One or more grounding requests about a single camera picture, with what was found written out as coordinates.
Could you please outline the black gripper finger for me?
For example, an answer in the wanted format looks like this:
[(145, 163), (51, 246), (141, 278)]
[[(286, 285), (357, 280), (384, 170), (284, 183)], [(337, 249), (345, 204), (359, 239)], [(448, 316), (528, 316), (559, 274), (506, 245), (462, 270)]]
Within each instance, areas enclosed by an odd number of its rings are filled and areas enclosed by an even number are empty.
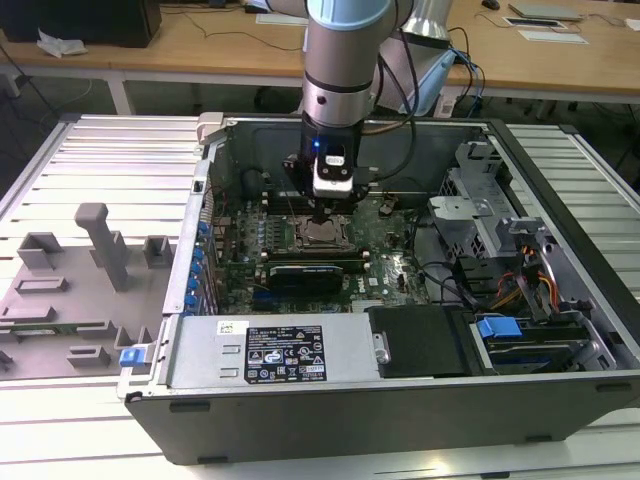
[(346, 197), (325, 199), (323, 201), (323, 217), (353, 214), (358, 204), (368, 196), (373, 177), (374, 174), (368, 168), (356, 168), (352, 190)]
[(324, 206), (313, 192), (309, 164), (300, 160), (297, 155), (289, 155), (283, 160), (282, 165), (292, 185), (302, 197), (307, 199), (307, 203), (313, 208), (312, 222), (322, 224), (325, 221)]

